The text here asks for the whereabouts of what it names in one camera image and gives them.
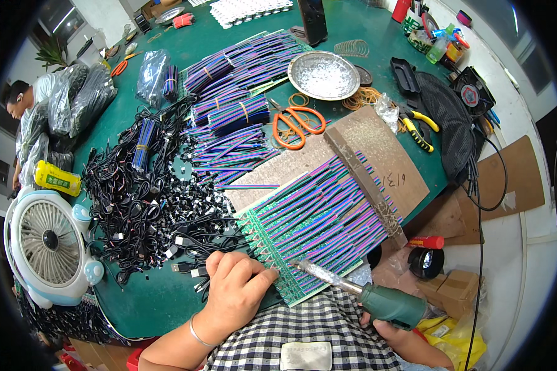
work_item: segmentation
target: person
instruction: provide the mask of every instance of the person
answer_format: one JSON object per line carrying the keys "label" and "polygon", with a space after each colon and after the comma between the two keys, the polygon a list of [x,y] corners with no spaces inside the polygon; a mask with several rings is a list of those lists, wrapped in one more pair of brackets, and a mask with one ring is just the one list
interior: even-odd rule
{"label": "person", "polygon": [[206,270],[207,304],[146,348],[140,371],[195,370],[207,354],[205,369],[215,370],[454,369],[444,352],[412,331],[378,320],[371,328],[369,314],[339,288],[256,314],[279,271],[220,251],[206,260]]}
{"label": "person", "polygon": [[[12,118],[21,122],[28,120],[33,106],[52,95],[52,90],[57,80],[58,75],[56,74],[45,74],[32,85],[27,84],[25,81],[16,80],[5,92],[4,106],[6,111]],[[21,185],[18,180],[21,170],[21,164],[17,159],[15,174],[12,177],[12,190],[18,189]]]}

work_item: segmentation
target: yellow bag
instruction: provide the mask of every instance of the yellow bag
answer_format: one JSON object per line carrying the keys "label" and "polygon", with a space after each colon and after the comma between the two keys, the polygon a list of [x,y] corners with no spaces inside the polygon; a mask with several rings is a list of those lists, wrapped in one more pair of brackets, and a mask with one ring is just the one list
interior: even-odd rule
{"label": "yellow bag", "polygon": [[40,160],[35,169],[35,182],[45,188],[61,190],[71,196],[81,193],[81,177]]}
{"label": "yellow bag", "polygon": [[[452,360],[456,371],[461,371],[464,370],[468,347],[470,346],[472,321],[470,323],[470,328],[467,326],[460,328],[457,327],[458,321],[453,318],[422,319],[417,325],[417,330],[421,331],[427,342],[446,353],[446,356]],[[468,367],[475,366],[475,363],[486,350],[487,345],[477,329],[475,331],[475,340],[472,344],[472,351],[470,352]]]}

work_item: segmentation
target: white fan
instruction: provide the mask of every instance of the white fan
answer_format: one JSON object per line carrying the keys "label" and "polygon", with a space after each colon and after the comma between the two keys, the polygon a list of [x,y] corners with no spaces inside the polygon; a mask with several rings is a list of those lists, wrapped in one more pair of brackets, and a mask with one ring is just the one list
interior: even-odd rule
{"label": "white fan", "polygon": [[85,251],[82,239],[90,222],[85,207],[71,207],[55,190],[25,187],[8,208],[8,263],[38,306],[78,305],[87,287],[103,278],[103,264]]}

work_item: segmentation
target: orange scissors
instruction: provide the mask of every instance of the orange scissors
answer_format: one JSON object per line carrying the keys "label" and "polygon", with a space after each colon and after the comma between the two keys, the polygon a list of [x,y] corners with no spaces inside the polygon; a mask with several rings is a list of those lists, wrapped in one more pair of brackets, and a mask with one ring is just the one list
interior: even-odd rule
{"label": "orange scissors", "polygon": [[111,76],[119,76],[124,70],[126,70],[126,67],[128,66],[128,59],[132,58],[135,55],[139,55],[140,53],[144,53],[144,51],[126,56],[124,60],[120,62],[119,65],[115,66],[115,68],[111,71]]}
{"label": "orange scissors", "polygon": [[[278,113],[276,113],[274,115],[274,120],[273,120],[273,137],[283,147],[288,148],[290,150],[298,150],[305,145],[305,134],[304,134],[304,132],[302,132],[295,124],[293,124],[291,122],[291,120],[289,120],[288,118],[286,118],[283,115],[283,113],[285,113],[285,112],[290,113],[291,116],[293,116],[295,118],[295,120],[297,120],[297,122],[301,125],[302,128],[304,128],[305,130],[309,131],[312,134],[322,134],[324,132],[324,130],[326,129],[326,120],[324,119],[324,116],[322,116],[322,114],[319,113],[318,111],[316,111],[315,109],[307,108],[307,107],[293,107],[293,106],[283,108],[274,99],[269,98],[268,100],[270,100],[270,103],[272,103],[272,105],[278,110]],[[296,111],[309,112],[309,113],[312,113],[312,114],[318,116],[318,118],[320,120],[320,123],[322,125],[317,130],[310,127],[306,122],[304,122],[301,119],[301,117],[297,114]],[[295,132],[295,134],[297,134],[301,138],[301,142],[299,144],[289,144],[289,143],[285,142],[284,140],[282,140],[281,137],[279,137],[279,132],[278,132],[279,119],[281,119],[284,123],[289,125],[291,130],[293,130]]]}

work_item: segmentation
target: black plastic tray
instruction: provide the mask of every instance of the black plastic tray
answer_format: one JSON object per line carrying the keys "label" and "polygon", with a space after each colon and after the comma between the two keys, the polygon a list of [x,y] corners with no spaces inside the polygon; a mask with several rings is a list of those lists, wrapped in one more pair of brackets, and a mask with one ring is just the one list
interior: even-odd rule
{"label": "black plastic tray", "polygon": [[398,83],[401,92],[420,93],[421,88],[417,83],[415,71],[405,59],[392,57],[390,66],[394,73],[394,78]]}

